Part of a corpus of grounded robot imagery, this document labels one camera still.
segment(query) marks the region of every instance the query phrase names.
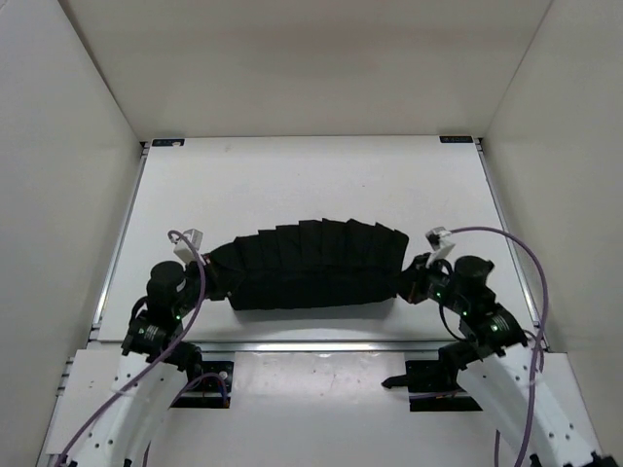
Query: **black cloth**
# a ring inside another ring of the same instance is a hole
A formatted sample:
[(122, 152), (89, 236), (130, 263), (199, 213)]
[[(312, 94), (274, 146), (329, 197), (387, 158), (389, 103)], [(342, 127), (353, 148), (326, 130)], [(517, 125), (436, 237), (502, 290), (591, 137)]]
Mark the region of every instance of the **black cloth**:
[(208, 254), (233, 309), (311, 308), (396, 296), (409, 237), (355, 220), (301, 221)]

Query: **white ceiling panel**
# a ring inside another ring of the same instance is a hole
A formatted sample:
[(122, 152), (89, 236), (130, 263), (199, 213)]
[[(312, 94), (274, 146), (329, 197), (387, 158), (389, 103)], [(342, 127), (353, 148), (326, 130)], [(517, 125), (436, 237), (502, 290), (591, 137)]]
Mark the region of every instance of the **white ceiling panel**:
[(139, 137), (482, 135), (549, 0), (63, 0)]

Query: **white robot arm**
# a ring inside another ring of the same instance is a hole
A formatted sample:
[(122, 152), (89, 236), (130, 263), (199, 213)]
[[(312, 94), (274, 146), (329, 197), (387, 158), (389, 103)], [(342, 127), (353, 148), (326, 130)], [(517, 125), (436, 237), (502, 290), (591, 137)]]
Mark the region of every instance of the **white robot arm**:
[[(526, 334), (495, 301), (495, 293), (486, 286), (493, 263), (467, 256), (459, 258), (453, 270), (444, 259), (454, 246), (448, 236), (443, 228), (431, 231), (427, 237), (433, 253), (416, 257), (401, 273), (398, 286), (398, 294), (409, 303), (433, 300), (440, 310), (446, 307), (460, 316), (464, 339), (439, 350), (438, 371), (480, 405), (511, 448), (528, 454), (533, 467), (616, 467), (611, 457), (598, 456), (596, 447), (575, 431), (535, 367)], [(111, 387), (115, 400), (89, 426), (79, 448), (67, 459), (59, 459), (56, 467), (63, 461), (69, 467), (137, 467), (176, 395), (201, 373), (199, 350), (176, 338), (181, 316), (198, 294), (202, 296), (197, 282), (202, 276), (205, 285), (205, 271), (199, 269), (209, 269), (206, 258), (192, 262), (199, 254), (188, 238), (185, 243), (192, 255), (179, 245), (175, 249), (189, 265), (186, 270), (173, 262), (156, 265), (148, 296), (132, 310)], [(217, 292), (215, 296), (224, 296)], [(147, 309), (139, 310), (143, 305)], [(168, 352), (166, 359), (150, 363), (163, 352)], [(121, 394), (130, 380), (144, 372)], [(383, 385), (401, 385), (401, 378), (391, 377)], [(531, 426), (528, 436), (527, 426)]]

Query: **white wall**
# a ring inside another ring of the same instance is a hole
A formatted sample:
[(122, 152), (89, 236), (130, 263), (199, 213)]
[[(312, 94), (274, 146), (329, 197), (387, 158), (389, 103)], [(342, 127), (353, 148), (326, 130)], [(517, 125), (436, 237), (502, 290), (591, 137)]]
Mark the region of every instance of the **white wall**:
[(137, 134), (482, 135), (550, 0), (62, 0)]
[(140, 147), (55, 1), (0, 9), (0, 464), (34, 465)]
[(623, 3), (555, 0), (487, 132), (605, 450), (623, 458)]

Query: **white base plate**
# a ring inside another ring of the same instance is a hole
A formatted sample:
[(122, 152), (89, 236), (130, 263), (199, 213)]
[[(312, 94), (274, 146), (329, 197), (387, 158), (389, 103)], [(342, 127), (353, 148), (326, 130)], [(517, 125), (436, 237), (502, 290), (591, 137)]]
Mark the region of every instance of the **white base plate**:
[[(60, 452), (105, 400), (118, 358), (118, 350), (78, 352), (46, 453)], [(170, 410), (148, 465), (492, 465), (495, 428), (483, 413), (410, 413), (405, 388), (381, 387), (404, 373), (404, 361), (401, 353), (238, 353), (231, 407)], [(544, 377), (596, 447), (567, 356), (548, 354)], [(502, 443), (501, 465), (513, 455)]]
[[(349, 218), (410, 237), (405, 267), (430, 251), (433, 227), (500, 228), (474, 144), (436, 136), (186, 139), (153, 147), (104, 309), (99, 339), (122, 341), (129, 311), (149, 271), (175, 259), (170, 229), (203, 231), (202, 251), (237, 235), (305, 219)], [(529, 329), (530, 313), (506, 240), (462, 233), (450, 260), (478, 255), (495, 263), (490, 286)], [(449, 314), (452, 326), (458, 320)], [(437, 306), (397, 299), (337, 308), (232, 311), (205, 303), (189, 341), (443, 341)]]

